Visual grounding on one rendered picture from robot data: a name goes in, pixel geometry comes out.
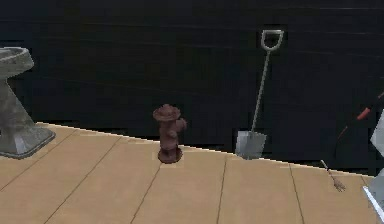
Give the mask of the dark red fire hydrant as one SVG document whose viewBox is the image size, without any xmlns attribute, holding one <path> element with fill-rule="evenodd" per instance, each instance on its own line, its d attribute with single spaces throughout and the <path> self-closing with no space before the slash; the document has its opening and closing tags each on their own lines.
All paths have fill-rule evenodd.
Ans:
<svg viewBox="0 0 384 224">
<path fill-rule="evenodd" d="M 177 107 L 164 104 L 153 112 L 153 118 L 159 123 L 160 150 L 158 159 L 164 164 L 178 162 L 182 157 L 179 148 L 178 133 L 187 128 L 187 121 L 181 118 Z"/>
</svg>

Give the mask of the grey metal shovel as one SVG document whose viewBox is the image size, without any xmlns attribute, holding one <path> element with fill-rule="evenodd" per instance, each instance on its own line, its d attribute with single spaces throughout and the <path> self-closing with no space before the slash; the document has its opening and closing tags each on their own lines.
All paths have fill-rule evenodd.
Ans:
<svg viewBox="0 0 384 224">
<path fill-rule="evenodd" d="M 268 36 L 271 36 L 271 35 L 277 35 L 278 40 L 275 45 L 268 46 L 266 44 L 266 39 Z M 273 51 L 276 51 L 280 48 L 283 42 L 283 37 L 284 37 L 283 30 L 263 30 L 261 33 L 260 44 L 261 44 L 261 47 L 265 50 L 266 56 L 265 56 L 264 65 L 263 65 L 262 78 L 260 81 L 259 90 L 257 94 L 252 126 L 250 130 L 238 131 L 237 139 L 236 139 L 235 154 L 245 160 L 260 158 L 264 150 L 267 136 L 263 133 L 257 132 L 256 125 L 259 118 L 259 112 L 260 112 L 261 101 L 264 93 L 265 80 L 267 77 L 270 56 Z"/>
</svg>

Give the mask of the small brown hand rake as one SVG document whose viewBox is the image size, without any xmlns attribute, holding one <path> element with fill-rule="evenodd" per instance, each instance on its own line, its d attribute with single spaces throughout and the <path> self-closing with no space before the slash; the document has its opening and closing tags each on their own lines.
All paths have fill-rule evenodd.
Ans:
<svg viewBox="0 0 384 224">
<path fill-rule="evenodd" d="M 343 183 L 341 181 L 339 181 L 333 174 L 332 172 L 330 171 L 329 167 L 327 166 L 327 164 L 325 163 L 324 160 L 321 160 L 321 164 L 323 165 L 323 167 L 326 169 L 327 173 L 329 174 L 329 176 L 331 177 L 331 179 L 333 180 L 333 186 L 335 187 L 335 189 L 339 192 L 343 192 L 346 190 L 346 187 L 343 185 Z"/>
</svg>

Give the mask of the pale grey angular object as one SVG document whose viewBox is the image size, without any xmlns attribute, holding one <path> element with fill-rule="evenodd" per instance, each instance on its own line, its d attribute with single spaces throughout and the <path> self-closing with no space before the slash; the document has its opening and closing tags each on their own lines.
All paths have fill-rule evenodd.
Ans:
<svg viewBox="0 0 384 224">
<path fill-rule="evenodd" d="M 370 141 L 384 158 L 384 109 Z M 384 224 L 384 168 L 371 180 L 368 186 L 363 186 L 363 190 L 373 206 L 380 224 Z"/>
</svg>

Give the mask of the red handled black tool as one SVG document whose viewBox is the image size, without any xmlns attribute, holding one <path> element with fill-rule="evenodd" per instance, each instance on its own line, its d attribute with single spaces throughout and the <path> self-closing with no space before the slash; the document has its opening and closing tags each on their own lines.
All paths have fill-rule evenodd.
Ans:
<svg viewBox="0 0 384 224">
<path fill-rule="evenodd" d="M 370 104 L 367 104 L 365 108 L 358 115 L 356 115 L 353 119 L 351 119 L 346 123 L 343 130 L 338 134 L 335 147 L 333 150 L 333 154 L 337 153 L 337 147 L 339 145 L 339 142 L 350 127 L 357 125 L 359 121 L 367 119 L 373 113 L 374 110 L 378 109 L 383 105 L 384 105 L 384 91 L 381 92 L 378 96 L 376 96 Z"/>
</svg>

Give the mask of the grey stone pedestal basin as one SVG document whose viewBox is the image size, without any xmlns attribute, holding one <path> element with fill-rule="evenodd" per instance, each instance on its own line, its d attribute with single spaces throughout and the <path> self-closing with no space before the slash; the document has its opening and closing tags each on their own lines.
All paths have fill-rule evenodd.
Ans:
<svg viewBox="0 0 384 224">
<path fill-rule="evenodd" d="M 23 159 L 56 136 L 37 125 L 8 84 L 8 79 L 34 66 L 27 48 L 0 47 L 0 156 Z"/>
</svg>

